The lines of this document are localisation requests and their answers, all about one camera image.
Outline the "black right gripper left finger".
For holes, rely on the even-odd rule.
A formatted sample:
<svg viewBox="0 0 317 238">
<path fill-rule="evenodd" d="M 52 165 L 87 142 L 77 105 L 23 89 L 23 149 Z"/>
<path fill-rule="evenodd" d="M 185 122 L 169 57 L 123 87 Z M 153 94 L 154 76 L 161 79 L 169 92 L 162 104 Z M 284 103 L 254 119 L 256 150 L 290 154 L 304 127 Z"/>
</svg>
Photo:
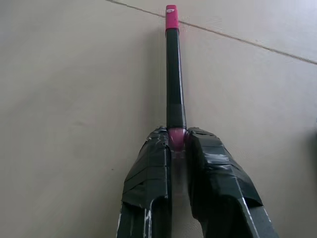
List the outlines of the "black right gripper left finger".
<svg viewBox="0 0 317 238">
<path fill-rule="evenodd" d="M 152 131 L 124 181 L 116 238 L 171 238 L 171 149 Z"/>
</svg>

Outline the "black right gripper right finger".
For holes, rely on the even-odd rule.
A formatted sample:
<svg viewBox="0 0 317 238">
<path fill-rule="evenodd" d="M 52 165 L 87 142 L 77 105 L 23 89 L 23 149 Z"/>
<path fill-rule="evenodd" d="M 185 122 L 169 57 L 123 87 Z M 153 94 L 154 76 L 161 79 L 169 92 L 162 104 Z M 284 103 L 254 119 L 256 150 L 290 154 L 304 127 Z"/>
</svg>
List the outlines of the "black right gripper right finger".
<svg viewBox="0 0 317 238">
<path fill-rule="evenodd" d="M 216 135 L 188 129 L 186 158 L 192 215 L 204 238 L 278 238 L 252 180 Z"/>
</svg>

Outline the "black pen with pink cap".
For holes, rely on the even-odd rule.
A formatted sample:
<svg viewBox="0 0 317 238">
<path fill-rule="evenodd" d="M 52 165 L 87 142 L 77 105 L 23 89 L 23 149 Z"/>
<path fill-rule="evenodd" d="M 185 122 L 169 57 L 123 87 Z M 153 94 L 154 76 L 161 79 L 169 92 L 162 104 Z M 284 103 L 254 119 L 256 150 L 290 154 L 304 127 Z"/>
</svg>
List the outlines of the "black pen with pink cap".
<svg viewBox="0 0 317 238">
<path fill-rule="evenodd" d="M 185 142 L 186 113 L 180 56 L 177 6 L 165 9 L 166 39 L 166 125 L 171 146 L 172 238 L 181 238 L 186 228 L 187 188 Z"/>
</svg>

